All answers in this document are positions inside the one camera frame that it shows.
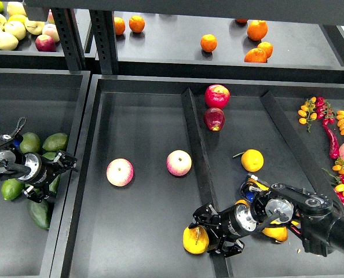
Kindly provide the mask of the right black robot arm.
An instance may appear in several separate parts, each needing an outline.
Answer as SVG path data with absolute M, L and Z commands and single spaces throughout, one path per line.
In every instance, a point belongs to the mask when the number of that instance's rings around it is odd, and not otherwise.
M 240 254 L 245 246 L 242 238 L 284 226 L 301 239 L 307 253 L 344 254 L 344 215 L 335 211 L 328 196 L 281 183 L 269 185 L 251 173 L 240 194 L 243 203 L 223 211 L 207 203 L 194 212 L 188 228 L 207 232 L 208 252 L 224 257 Z

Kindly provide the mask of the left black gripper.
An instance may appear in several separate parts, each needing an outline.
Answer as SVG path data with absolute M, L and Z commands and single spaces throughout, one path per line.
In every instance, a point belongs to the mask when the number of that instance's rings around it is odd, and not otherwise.
M 24 165 L 30 172 L 24 176 L 24 183 L 28 186 L 21 192 L 35 203 L 41 203 L 49 198 L 49 185 L 59 174 L 70 170 L 77 171 L 77 158 L 62 150 L 56 153 L 54 160 L 37 153 L 26 153 L 24 158 Z

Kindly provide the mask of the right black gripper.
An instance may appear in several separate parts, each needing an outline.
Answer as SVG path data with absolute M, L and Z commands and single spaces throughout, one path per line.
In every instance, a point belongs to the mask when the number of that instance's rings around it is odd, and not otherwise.
M 231 257 L 242 253 L 245 244 L 240 239 L 253 233 L 257 222 L 251 215 L 250 207 L 243 203 L 221 212 L 217 212 L 212 203 L 207 203 L 195 210 L 193 222 L 188 228 L 198 226 L 209 228 L 211 238 L 207 253 Z

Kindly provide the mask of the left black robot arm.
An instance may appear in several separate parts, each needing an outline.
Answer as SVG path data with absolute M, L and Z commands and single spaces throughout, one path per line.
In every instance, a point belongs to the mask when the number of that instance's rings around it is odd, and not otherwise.
M 0 180 L 15 178 L 26 184 L 22 193 L 27 199 L 40 203 L 56 196 L 49 185 L 60 174 L 76 170 L 77 158 L 62 150 L 56 153 L 54 160 L 36 152 L 22 153 L 20 144 L 23 136 L 20 131 L 26 121 L 25 117 L 21 117 L 12 133 L 0 133 Z

